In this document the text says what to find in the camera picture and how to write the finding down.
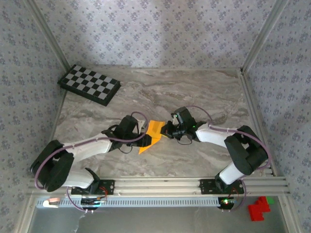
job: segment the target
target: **wall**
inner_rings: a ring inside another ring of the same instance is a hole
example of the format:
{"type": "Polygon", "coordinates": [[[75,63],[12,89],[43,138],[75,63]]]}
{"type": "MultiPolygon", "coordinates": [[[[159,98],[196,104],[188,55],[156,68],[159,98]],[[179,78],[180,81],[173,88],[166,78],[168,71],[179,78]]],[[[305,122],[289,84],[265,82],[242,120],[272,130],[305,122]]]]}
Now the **wall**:
{"type": "Polygon", "coordinates": [[[290,0],[248,73],[276,165],[311,232],[311,3],[290,0]]]}
{"type": "Polygon", "coordinates": [[[64,74],[22,1],[0,1],[0,232],[13,232],[28,169],[51,135],[64,74]]]}
{"type": "Polygon", "coordinates": [[[275,0],[37,0],[70,64],[241,67],[275,0]]]}

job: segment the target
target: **red block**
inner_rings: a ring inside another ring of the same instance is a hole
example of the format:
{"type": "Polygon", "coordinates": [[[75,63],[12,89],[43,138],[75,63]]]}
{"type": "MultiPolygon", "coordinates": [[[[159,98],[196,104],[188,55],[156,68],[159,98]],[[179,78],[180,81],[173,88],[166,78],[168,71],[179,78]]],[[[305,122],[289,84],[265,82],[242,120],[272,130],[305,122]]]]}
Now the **red block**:
{"type": "Polygon", "coordinates": [[[259,205],[249,205],[248,211],[252,221],[264,221],[259,205]]]}
{"type": "Polygon", "coordinates": [[[269,204],[266,197],[259,197],[255,204],[259,205],[262,212],[270,212],[269,204]]]}

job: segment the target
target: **checkerboard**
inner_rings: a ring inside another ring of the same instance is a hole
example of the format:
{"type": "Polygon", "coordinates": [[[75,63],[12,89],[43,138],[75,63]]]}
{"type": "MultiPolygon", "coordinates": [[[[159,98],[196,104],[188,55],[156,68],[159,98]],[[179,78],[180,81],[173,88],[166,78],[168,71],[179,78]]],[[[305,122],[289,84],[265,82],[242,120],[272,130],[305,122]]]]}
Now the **checkerboard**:
{"type": "Polygon", "coordinates": [[[58,84],[63,89],[104,106],[108,105],[121,86],[120,81],[77,65],[58,84]]]}

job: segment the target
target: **gray marble table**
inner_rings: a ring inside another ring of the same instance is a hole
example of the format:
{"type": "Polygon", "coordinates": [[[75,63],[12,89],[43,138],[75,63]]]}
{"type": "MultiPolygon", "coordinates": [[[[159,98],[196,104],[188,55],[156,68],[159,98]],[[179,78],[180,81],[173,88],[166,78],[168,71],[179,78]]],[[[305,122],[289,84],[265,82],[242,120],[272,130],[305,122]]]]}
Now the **gray marble table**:
{"type": "MultiPolygon", "coordinates": [[[[235,72],[92,69],[120,80],[121,88],[107,107],[68,92],[54,135],[61,142],[94,136],[118,124],[132,111],[141,111],[149,119],[167,121],[175,109],[193,104],[209,111],[219,126],[251,124],[235,72]]],[[[190,112],[196,120],[207,120],[201,110],[190,112]]],[[[230,162],[227,150],[217,145],[193,142],[182,146],[176,140],[162,138],[140,155],[138,148],[129,154],[115,150],[82,160],[75,166],[89,167],[100,176],[214,176],[230,162]]]]}

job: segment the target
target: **red wire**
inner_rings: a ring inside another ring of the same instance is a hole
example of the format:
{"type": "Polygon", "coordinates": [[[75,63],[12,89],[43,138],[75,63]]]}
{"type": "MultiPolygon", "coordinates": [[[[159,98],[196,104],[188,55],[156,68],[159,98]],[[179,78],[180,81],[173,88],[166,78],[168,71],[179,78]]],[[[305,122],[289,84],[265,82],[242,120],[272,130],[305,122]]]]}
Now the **red wire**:
{"type": "Polygon", "coordinates": [[[232,187],[232,189],[238,194],[238,199],[237,201],[239,200],[239,192],[237,191],[237,189],[235,187],[232,187]]]}
{"type": "Polygon", "coordinates": [[[106,198],[106,201],[107,201],[107,195],[108,195],[108,191],[107,191],[107,189],[105,188],[105,187],[99,187],[99,189],[101,189],[102,191],[104,191],[105,192],[105,198],[106,198]]]}
{"type": "Polygon", "coordinates": [[[238,199],[237,199],[237,201],[238,201],[239,200],[239,193],[238,193],[238,191],[237,191],[237,189],[235,187],[232,187],[231,192],[230,192],[230,194],[229,194],[229,196],[227,198],[229,198],[231,196],[232,190],[234,190],[238,194],[238,199]]]}

